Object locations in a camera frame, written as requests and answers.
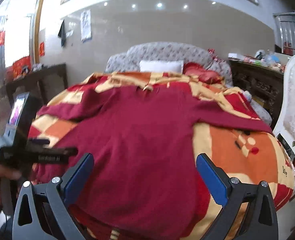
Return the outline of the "dark red sweater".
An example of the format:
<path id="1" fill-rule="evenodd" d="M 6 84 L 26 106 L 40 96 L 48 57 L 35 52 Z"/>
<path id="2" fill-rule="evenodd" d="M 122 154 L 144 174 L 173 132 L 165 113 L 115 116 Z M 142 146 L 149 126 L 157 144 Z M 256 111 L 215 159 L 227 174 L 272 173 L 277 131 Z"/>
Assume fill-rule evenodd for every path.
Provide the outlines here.
<path id="1" fill-rule="evenodd" d="M 176 86 L 89 89 L 79 104 L 44 107 L 40 115 L 77 121 L 57 143 L 78 149 L 69 166 L 86 153 L 94 156 L 75 210 L 152 239 L 179 239 L 194 219 L 199 176 L 192 146 L 195 123 L 270 131 L 263 121 L 227 113 L 216 102 Z"/>

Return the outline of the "metal stair railing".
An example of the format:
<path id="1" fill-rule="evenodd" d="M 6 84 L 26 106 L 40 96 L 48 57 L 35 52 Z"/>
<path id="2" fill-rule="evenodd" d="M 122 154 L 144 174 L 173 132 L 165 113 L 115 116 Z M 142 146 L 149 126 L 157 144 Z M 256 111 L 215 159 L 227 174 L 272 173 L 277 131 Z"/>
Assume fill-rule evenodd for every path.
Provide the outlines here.
<path id="1" fill-rule="evenodd" d="M 273 14 L 282 54 L 295 54 L 295 12 Z"/>

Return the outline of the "red satin pillow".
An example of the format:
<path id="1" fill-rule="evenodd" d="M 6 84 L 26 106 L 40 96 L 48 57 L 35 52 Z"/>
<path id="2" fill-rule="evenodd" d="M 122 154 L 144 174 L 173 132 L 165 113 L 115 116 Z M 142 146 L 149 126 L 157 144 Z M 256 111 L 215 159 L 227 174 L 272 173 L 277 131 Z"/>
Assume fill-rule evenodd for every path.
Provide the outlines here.
<path id="1" fill-rule="evenodd" d="M 183 66 L 183 74 L 197 77 L 199 81 L 209 85 L 224 82 L 224 77 L 213 70 L 206 70 L 202 65 L 195 62 L 188 62 Z"/>

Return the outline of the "clutter on nightstand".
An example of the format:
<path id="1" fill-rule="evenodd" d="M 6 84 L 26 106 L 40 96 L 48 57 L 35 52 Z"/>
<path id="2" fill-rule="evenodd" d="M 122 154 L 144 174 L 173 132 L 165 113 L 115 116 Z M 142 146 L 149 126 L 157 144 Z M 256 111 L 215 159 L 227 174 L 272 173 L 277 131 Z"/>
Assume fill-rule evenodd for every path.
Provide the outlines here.
<path id="1" fill-rule="evenodd" d="M 271 51 L 258 50 L 254 56 L 246 56 L 239 53 L 229 53 L 228 58 L 232 61 L 248 63 L 254 66 L 269 68 L 273 71 L 283 73 L 285 64 Z"/>

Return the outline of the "dark wooden side table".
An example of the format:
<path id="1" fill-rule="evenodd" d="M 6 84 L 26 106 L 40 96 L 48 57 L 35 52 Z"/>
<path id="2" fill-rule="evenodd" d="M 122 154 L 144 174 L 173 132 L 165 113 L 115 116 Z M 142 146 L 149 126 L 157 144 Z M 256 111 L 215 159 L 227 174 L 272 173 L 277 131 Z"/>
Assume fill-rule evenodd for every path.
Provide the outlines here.
<path id="1" fill-rule="evenodd" d="M 67 68 L 65 63 L 54 64 L 51 66 L 45 66 L 41 70 L 31 72 L 26 76 L 16 79 L 14 81 L 8 82 L 5 85 L 6 95 L 10 104 L 10 107 L 14 104 L 13 94 L 16 92 L 17 88 L 24 87 L 26 92 L 29 92 L 34 87 L 38 88 L 40 93 L 42 102 L 44 105 L 48 103 L 48 98 L 45 92 L 45 86 L 43 83 L 43 79 L 49 75 L 57 75 L 63 81 L 64 89 L 68 88 L 68 80 L 67 80 Z"/>

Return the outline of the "red box on table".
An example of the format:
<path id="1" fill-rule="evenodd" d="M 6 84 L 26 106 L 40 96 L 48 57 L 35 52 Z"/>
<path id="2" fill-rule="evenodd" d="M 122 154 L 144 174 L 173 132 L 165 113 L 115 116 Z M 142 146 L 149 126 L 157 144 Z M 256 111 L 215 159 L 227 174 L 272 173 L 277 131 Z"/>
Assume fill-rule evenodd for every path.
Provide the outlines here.
<path id="1" fill-rule="evenodd" d="M 12 65 L 13 78 L 17 79 L 31 72 L 30 56 L 23 57 L 15 61 Z"/>

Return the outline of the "window with wooden frame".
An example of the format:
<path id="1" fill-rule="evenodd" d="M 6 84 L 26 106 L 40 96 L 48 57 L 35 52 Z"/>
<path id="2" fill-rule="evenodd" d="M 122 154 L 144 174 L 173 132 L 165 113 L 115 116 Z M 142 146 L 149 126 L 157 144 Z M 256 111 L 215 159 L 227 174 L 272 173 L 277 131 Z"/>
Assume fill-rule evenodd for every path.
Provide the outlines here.
<path id="1" fill-rule="evenodd" d="M 38 33 L 44 0 L 3 0 L 0 3 L 0 79 L 22 58 L 39 62 Z"/>

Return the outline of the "dark carved wooden nightstand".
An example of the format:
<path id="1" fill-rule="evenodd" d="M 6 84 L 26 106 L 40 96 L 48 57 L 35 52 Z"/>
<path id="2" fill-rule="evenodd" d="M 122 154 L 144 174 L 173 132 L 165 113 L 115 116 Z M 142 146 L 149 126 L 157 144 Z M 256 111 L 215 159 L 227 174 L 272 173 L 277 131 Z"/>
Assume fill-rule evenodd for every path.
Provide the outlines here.
<path id="1" fill-rule="evenodd" d="M 250 104 L 271 128 L 280 115 L 283 101 L 283 74 L 254 64 L 230 61 L 233 85 L 250 93 Z"/>

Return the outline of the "white wall paper notice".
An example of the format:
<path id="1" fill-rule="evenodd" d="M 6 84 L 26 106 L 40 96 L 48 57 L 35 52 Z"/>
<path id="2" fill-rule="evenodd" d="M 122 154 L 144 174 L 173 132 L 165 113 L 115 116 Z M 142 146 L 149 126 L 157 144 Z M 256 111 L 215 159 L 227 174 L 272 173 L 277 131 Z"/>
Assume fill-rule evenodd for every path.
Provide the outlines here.
<path id="1" fill-rule="evenodd" d="M 89 9 L 81 12 L 80 29 L 82 42 L 85 42 L 92 38 L 91 14 Z"/>

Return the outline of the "dark cloth hanging on wall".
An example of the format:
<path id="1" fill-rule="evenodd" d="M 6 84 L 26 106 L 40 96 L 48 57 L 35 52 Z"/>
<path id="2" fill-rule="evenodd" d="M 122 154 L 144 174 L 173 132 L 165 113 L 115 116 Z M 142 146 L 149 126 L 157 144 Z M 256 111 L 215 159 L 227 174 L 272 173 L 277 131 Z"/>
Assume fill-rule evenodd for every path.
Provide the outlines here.
<path id="1" fill-rule="evenodd" d="M 65 47 L 65 45 L 66 45 L 66 31 L 65 31 L 64 20 L 61 21 L 60 29 L 58 31 L 58 38 L 60 38 L 60 40 L 61 40 L 61 47 Z"/>

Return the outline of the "white pillow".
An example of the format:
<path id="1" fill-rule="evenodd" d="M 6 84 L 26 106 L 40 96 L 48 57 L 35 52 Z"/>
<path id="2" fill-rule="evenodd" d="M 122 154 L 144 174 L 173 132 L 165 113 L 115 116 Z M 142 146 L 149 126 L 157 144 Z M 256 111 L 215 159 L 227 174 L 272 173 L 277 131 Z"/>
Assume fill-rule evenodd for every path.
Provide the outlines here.
<path id="1" fill-rule="evenodd" d="M 183 73 L 184 61 L 146 61 L 139 63 L 140 72 L 174 72 Z"/>

